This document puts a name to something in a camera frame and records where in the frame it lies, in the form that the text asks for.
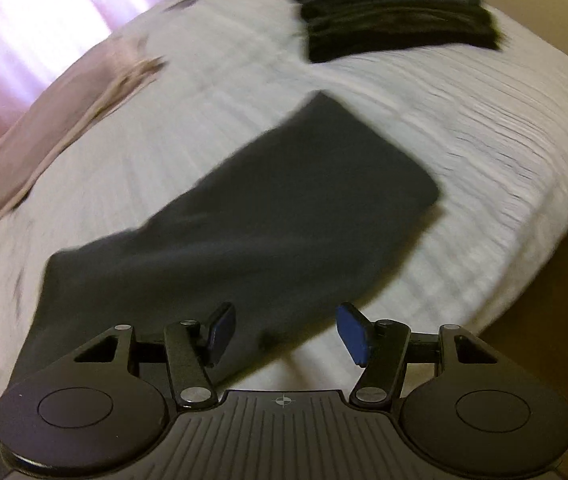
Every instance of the metal bolt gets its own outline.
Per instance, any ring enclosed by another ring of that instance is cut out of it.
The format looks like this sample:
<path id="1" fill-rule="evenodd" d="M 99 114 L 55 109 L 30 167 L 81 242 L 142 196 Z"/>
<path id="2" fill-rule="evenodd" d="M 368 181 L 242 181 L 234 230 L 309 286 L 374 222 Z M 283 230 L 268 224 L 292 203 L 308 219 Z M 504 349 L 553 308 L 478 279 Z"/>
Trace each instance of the metal bolt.
<path id="1" fill-rule="evenodd" d="M 192 402 L 193 404 L 197 402 L 204 402 L 210 399 L 212 392 L 208 388 L 203 388 L 201 386 L 192 386 L 190 388 L 185 388 L 179 393 L 179 396 L 186 402 Z"/>
<path id="2" fill-rule="evenodd" d="M 382 400 L 386 398 L 386 392 L 375 386 L 366 386 L 365 388 L 358 389 L 355 397 L 367 404 L 374 404 L 376 402 L 382 402 Z"/>

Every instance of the pink blanket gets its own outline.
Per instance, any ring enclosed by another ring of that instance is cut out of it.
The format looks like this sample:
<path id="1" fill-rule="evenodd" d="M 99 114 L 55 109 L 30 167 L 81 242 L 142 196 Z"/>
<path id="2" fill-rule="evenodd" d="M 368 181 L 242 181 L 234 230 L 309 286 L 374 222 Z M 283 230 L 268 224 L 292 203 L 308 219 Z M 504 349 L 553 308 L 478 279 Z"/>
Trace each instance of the pink blanket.
<path id="1" fill-rule="evenodd" d="M 155 78 L 139 39 L 110 37 L 71 65 L 0 139 L 0 218 L 56 157 Z"/>

